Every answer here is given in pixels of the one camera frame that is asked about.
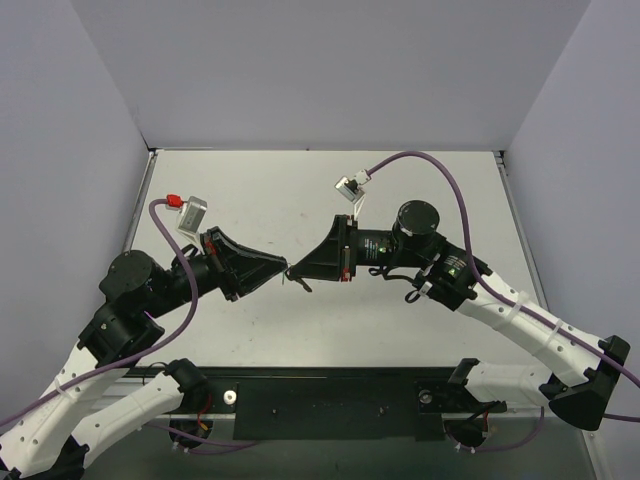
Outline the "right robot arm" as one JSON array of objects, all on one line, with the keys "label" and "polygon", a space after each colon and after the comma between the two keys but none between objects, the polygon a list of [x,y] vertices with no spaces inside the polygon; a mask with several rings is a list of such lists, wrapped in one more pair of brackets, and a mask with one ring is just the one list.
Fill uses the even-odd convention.
[{"label": "right robot arm", "polygon": [[398,210],[389,230],[366,230],[351,215],[337,215],[327,237],[291,266],[288,280],[348,282],[359,267],[387,281],[395,269],[413,268],[405,300],[428,298],[478,320],[537,360],[536,366],[460,362],[447,383],[449,402],[547,407],[569,425],[595,431],[630,351],[618,336],[601,339],[550,315],[529,296],[509,286],[484,262],[437,231],[439,214],[429,203],[411,200]]}]

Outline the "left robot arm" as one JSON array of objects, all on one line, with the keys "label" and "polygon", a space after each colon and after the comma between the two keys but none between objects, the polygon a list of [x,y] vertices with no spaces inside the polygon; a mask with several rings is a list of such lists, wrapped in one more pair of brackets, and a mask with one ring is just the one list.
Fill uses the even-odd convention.
[{"label": "left robot arm", "polygon": [[10,479],[79,479],[111,445],[146,422],[180,408],[210,404],[206,377],[187,359],[174,360],[134,393],[90,410],[143,357],[167,345],[157,318],[214,290],[236,301],[287,268],[284,258],[237,244],[219,228],[198,246],[174,250],[165,269],[140,250],[116,257],[99,285],[104,304],[79,334],[59,374],[1,436],[1,469]]}]

